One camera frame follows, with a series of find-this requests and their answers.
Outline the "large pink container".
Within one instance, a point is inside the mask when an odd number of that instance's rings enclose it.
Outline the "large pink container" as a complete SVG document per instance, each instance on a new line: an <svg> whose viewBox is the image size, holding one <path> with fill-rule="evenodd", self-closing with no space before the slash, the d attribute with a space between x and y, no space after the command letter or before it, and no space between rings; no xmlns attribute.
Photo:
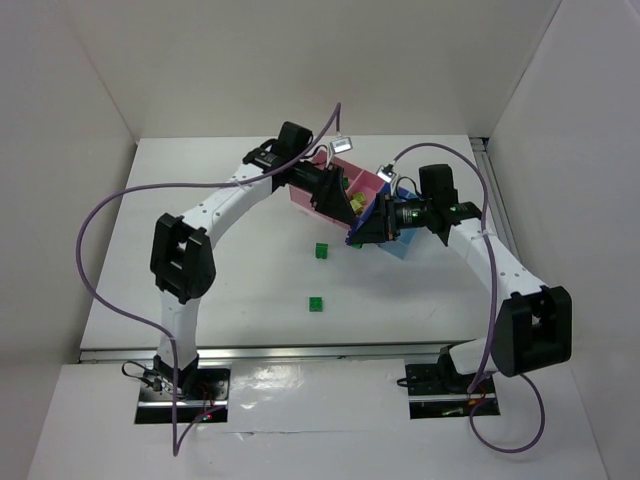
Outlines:
<svg viewBox="0 0 640 480"><path fill-rule="evenodd" d="M363 171L362 168L349 163L338 157L334 157L328 162L328 154L321 151L314 155L310 160L300 162L294 168L293 182L289 185L290 198L294 203L315 211L318 215L322 215L339 224L344 223L333 220L319 212L319 190L323 174L328 169L342 169L343 177L353 181L355 177Z"/></svg>

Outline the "purple lego brick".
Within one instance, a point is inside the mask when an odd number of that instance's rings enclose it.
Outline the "purple lego brick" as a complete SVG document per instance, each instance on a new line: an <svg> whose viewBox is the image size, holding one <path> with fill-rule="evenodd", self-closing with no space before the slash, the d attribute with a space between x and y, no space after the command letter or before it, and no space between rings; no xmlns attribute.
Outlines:
<svg viewBox="0 0 640 480"><path fill-rule="evenodd" d="M372 244L373 240L371 235L366 231L365 225L369 220L370 214L363 213L356 224L350 228L345 239L345 244L348 246Z"/></svg>

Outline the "aluminium rail right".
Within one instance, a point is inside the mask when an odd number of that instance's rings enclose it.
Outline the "aluminium rail right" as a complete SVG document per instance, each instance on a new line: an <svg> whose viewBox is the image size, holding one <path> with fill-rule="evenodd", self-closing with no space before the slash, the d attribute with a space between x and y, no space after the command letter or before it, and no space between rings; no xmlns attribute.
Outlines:
<svg viewBox="0 0 640 480"><path fill-rule="evenodd" d="M511 255L520 260L519 253L516 248L513 232L506 212L500 189L497 184L495 172L490 162L487 151L487 141L481 137L469 137L470 159L473 161L476 169L469 175L468 185L465 187L464 197L473 202L479 209L483 205L487 205L486 227L490 230L489 237L480 237L472 242L473 247L479 247L480 253L484 256L480 262L481 272L476 275L477 284L483 287L482 295L479 300L474 303L474 312L479 318L479 322L483 324L483 335L467 342L463 346L455 347L455 350L461 350L463 353L477 355L481 357L485 350L486 340L489 338L488 322L491 312L498 314L501 305L501 293L497 293L498 299L495 308L491 305L491 271L490 266L486 262L487 250L484 241L491 240L491 246L495 248L498 275L501 274L506 259L506 251L509 250Z"/></svg>

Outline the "aluminium rail front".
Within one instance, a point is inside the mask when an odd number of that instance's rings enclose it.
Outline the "aluminium rail front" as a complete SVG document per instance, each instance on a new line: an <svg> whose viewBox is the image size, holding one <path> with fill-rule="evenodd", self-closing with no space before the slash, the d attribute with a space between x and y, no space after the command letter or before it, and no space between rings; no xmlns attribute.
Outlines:
<svg viewBox="0 0 640 480"><path fill-rule="evenodd" d="M445 346L457 346L463 341L400 342L400 343L342 343L317 345L256 345L205 347L198 349L199 360L230 363L240 360L284 360L320 358L377 358L377 357L424 357L437 355ZM110 348L82 349L77 360L80 364L115 363L133 360L151 362L155 349Z"/></svg>

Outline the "light blue container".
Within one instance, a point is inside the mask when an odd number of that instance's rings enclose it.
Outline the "light blue container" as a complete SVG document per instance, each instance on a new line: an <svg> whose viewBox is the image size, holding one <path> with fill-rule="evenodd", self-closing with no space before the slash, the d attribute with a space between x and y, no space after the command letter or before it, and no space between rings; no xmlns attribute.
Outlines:
<svg viewBox="0 0 640 480"><path fill-rule="evenodd" d="M401 230L395 240L379 243L378 247L396 258L404 260L414 243L417 232L417 229Z"/></svg>

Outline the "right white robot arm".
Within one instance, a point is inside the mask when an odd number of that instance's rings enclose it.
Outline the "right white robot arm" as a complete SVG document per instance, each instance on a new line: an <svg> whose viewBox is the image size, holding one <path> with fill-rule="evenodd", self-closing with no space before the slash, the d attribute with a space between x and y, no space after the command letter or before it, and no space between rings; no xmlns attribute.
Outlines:
<svg viewBox="0 0 640 480"><path fill-rule="evenodd" d="M426 228L458 254L488 289L491 326L485 337L450 346L442 368L477 384L487 374L514 377L566 362L572 352L572 299L525 268L490 231L481 210L462 203L446 164L419 170L421 197L379 193L348 233L348 244L382 244L404 230Z"/></svg>

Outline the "green square lego brick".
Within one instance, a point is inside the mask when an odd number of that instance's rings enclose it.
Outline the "green square lego brick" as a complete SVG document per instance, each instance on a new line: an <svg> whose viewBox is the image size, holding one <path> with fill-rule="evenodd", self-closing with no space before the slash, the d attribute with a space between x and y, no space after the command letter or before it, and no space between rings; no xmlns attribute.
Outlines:
<svg viewBox="0 0 640 480"><path fill-rule="evenodd" d="M315 245L315 257L326 260L328 258L328 250L329 246L326 243L317 243Z"/></svg>

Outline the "aluminium rail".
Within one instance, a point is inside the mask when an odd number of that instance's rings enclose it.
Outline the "aluminium rail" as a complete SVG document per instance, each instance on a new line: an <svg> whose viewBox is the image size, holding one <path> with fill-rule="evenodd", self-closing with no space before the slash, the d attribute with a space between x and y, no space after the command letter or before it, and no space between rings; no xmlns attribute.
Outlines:
<svg viewBox="0 0 640 480"><path fill-rule="evenodd" d="M424 357L437 355L445 346L457 346L463 341L400 342L400 343L342 343L317 345L256 345L205 347L198 349L199 360L230 363L240 360L284 360L320 358L377 358L377 357ZM151 362L155 349L110 348L82 349L77 360L80 364L115 363L133 360Z"/></svg>
<svg viewBox="0 0 640 480"><path fill-rule="evenodd" d="M482 295L479 300L474 303L474 312L479 318L479 322L483 324L483 335L467 342L463 346L455 347L455 350L461 350L463 353L477 355L481 357L485 350L486 340L489 338L488 322L491 312L498 314L501 305L501 293L497 293L498 299L495 308L491 305L491 271L490 266L486 262L487 250L484 241L491 240L491 246L495 248L498 275L501 274L506 259L506 251L509 250L511 255L520 260L519 253L516 248L513 232L506 212L500 189L497 184L495 172L490 162L487 151L487 141L481 137L469 137L470 159L473 161L476 169L469 175L468 185L465 187L464 197L473 202L479 209L483 205L487 205L486 227L490 230L489 237L480 237L472 242L473 247L479 247L480 253L484 256L480 262L481 272L476 275L477 284L483 287Z"/></svg>

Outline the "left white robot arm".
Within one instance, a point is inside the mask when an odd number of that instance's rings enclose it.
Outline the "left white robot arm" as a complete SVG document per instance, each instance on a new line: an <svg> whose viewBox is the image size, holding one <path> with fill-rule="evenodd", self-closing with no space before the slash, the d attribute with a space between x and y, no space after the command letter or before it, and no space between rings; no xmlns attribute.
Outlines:
<svg viewBox="0 0 640 480"><path fill-rule="evenodd" d="M357 217L345 189L346 174L329 155L306 157L310 130L292 122L275 139L245 155L226 188L214 191L180 216L156 222L150 269L160 291L161 326L167 331L154 356L154 368L184 389L198 368L197 317L201 298L216 277L213 249L254 205L291 185L311 196L318 213L352 226Z"/></svg>

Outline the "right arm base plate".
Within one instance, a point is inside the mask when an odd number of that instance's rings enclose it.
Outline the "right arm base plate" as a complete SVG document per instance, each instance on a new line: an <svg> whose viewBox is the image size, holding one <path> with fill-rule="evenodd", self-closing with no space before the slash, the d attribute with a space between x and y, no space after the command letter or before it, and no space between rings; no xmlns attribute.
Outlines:
<svg viewBox="0 0 640 480"><path fill-rule="evenodd" d="M472 394L467 386L472 375L445 379L435 364L406 364L405 375L396 381L408 394L409 414L415 419L449 419L499 416L500 407L494 381L482 381Z"/></svg>

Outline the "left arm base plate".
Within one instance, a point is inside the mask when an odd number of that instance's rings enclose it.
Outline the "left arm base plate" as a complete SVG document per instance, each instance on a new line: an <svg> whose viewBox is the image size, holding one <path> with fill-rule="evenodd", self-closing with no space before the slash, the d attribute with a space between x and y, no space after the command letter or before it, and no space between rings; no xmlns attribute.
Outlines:
<svg viewBox="0 0 640 480"><path fill-rule="evenodd" d="M138 425L170 424L171 385L149 370L141 375L134 423ZM194 383L177 394L179 424L189 424L198 415L203 424L226 423L231 369L205 367L196 372Z"/></svg>

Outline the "green lego front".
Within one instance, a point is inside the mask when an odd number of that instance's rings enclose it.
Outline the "green lego front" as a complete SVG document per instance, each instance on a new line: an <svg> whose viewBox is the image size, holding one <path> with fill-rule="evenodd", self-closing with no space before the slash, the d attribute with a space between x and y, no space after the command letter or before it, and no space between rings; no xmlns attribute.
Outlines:
<svg viewBox="0 0 640 480"><path fill-rule="evenodd" d="M322 297L310 297L308 299L308 310L312 313L320 313L324 310L324 300Z"/></svg>

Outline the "yellow lego front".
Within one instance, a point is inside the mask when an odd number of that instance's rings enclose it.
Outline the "yellow lego front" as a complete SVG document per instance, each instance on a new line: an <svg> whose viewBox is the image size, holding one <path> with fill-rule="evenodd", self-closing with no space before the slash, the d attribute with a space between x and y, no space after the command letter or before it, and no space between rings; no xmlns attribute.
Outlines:
<svg viewBox="0 0 640 480"><path fill-rule="evenodd" d="M364 212L365 205L355 198L350 200L350 206L356 216L360 216Z"/></svg>

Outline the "small pink container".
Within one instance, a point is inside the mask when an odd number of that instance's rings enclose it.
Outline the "small pink container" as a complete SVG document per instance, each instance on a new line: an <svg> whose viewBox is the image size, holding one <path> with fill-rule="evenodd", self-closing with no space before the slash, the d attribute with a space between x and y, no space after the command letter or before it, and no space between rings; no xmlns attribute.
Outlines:
<svg viewBox="0 0 640 480"><path fill-rule="evenodd" d="M375 173L371 173L366 170L361 171L355 179L350 182L349 188L346 191L349 203L356 192L364 193L366 195L366 200L361 203L365 205L363 213L368 213L375 203L377 194L386 184L387 183L380 179Z"/></svg>

